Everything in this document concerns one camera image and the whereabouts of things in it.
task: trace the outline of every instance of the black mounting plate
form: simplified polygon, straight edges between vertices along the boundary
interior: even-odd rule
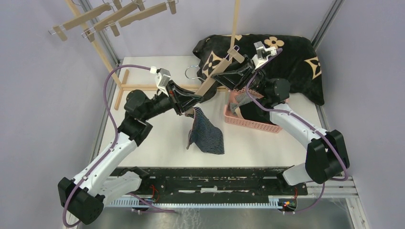
[[[159,203],[268,203],[268,196],[307,195],[304,183],[284,188],[276,175],[288,167],[264,168],[165,168],[140,167],[149,173],[134,193],[151,195],[151,185],[159,192]],[[118,167],[111,176],[120,176],[129,167]],[[217,188],[232,192],[201,192]]]

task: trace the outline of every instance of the black blanket with logo pattern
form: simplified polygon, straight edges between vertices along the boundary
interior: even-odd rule
[[[285,35],[236,35],[235,45],[239,53],[252,58],[256,54],[253,43],[261,41],[266,48],[274,46],[283,52],[266,64],[263,69],[269,78],[284,78],[291,83],[291,93],[302,93],[313,103],[323,105],[322,72],[320,63],[311,42],[303,37]],[[231,45],[230,35],[211,35],[199,41],[193,54],[201,61],[197,76],[205,79],[219,61],[227,55]],[[238,69],[239,63],[233,62],[226,70]],[[216,83],[207,93],[207,99],[216,93]]]

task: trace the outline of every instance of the black cloth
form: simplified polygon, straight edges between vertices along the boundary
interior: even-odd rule
[[[260,123],[267,123],[267,124],[272,124],[269,119],[268,112],[264,113],[258,110],[258,106],[250,102],[248,104],[242,105],[239,107],[241,115],[244,119],[246,120],[251,120],[255,122],[260,122]]]
[[[211,35],[199,41],[193,49],[193,54],[201,61],[197,76],[205,79],[216,65],[227,55],[231,37]],[[263,69],[269,78],[284,78],[291,83],[291,93],[302,93],[312,102],[323,105],[322,72],[320,63],[311,42],[303,37],[247,34],[236,35],[235,45],[239,53],[252,58],[256,54],[255,42],[262,42],[266,48],[273,46],[282,48],[283,52],[266,64]],[[226,71],[238,69],[240,64],[234,61]],[[204,96],[210,99],[216,93],[213,87]]]

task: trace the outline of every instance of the lavender wall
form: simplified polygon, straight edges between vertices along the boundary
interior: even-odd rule
[[[57,184],[88,163],[107,70],[62,0],[0,2],[0,228],[60,228]]]
[[[404,25],[403,0],[347,0],[317,51],[327,120],[372,229],[404,228]]]
[[[101,0],[89,0],[93,7]],[[126,5],[130,0],[122,0]],[[162,0],[147,0],[151,7]],[[333,0],[242,0],[237,34],[270,33],[311,39]],[[235,0],[180,0],[177,13],[170,10],[107,31],[119,58],[126,56],[192,55],[197,42],[212,34],[231,34]]]

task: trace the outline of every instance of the red wire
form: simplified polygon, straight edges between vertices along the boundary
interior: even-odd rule
[[[154,185],[151,185],[150,188],[153,189],[153,192],[152,192],[152,199],[155,197],[155,191],[158,193],[158,198],[155,200],[155,202],[157,202],[157,201],[159,200],[159,197],[160,197],[159,191],[155,188]]]
[[[295,189],[295,195],[294,195],[293,200],[297,199],[297,197],[298,197],[298,189],[297,189],[297,187],[295,187],[294,189]]]
[[[150,187],[152,188],[152,199],[153,199],[153,197],[155,196],[155,186],[151,185]]]
[[[157,189],[155,189],[155,190],[156,190],[156,192],[158,193],[158,198],[156,199],[156,201],[155,201],[155,202],[158,202],[159,197],[160,197],[160,194],[159,194],[159,191],[158,191]]]

